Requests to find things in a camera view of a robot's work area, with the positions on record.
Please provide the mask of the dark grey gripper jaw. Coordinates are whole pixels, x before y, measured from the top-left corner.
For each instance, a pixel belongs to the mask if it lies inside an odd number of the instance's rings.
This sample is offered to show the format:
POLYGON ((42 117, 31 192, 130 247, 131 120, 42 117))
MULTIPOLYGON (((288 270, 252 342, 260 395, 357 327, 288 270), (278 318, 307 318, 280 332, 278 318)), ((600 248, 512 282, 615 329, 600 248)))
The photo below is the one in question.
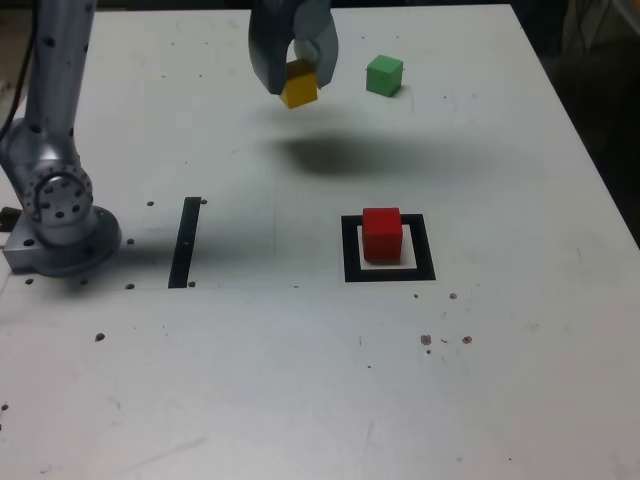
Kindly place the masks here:
POLYGON ((280 95, 287 78, 286 58, 294 39, 294 16, 299 1, 253 2, 248 31, 253 70, 270 94, 280 95))

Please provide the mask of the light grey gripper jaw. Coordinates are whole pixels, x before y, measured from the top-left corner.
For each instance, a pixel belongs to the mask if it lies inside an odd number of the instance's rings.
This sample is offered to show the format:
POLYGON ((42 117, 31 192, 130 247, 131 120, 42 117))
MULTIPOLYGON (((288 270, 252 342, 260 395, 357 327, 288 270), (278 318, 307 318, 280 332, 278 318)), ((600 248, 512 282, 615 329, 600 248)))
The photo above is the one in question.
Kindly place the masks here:
POLYGON ((294 15, 294 52, 308 62, 320 89, 333 77, 338 59, 338 36, 331 13, 331 2, 306 0, 294 15))

